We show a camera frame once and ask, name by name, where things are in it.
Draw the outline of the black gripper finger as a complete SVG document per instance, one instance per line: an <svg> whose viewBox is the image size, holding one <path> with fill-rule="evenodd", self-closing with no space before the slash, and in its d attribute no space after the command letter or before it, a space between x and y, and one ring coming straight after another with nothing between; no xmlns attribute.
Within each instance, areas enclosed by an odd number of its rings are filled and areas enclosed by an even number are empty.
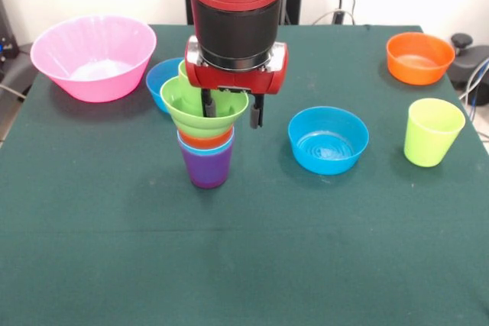
<svg viewBox="0 0 489 326"><path fill-rule="evenodd" d="M206 118L214 118L216 116L215 101L210 89L201 89L201 100L203 116Z"/></svg>
<svg viewBox="0 0 489 326"><path fill-rule="evenodd" d="M264 95L253 94L254 103L251 106L250 126L253 129L263 126Z"/></svg>

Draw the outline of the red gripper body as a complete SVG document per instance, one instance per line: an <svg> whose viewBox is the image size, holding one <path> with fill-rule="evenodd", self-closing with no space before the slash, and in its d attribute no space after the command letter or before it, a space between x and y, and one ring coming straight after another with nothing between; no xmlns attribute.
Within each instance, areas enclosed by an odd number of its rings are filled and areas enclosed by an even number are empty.
<svg viewBox="0 0 489 326"><path fill-rule="evenodd" d="M289 50L285 43L275 42L268 55L268 60L254 69L219 69L203 59L198 39L192 35L186 44L186 75L189 83L196 88L276 95L286 78Z"/></svg>

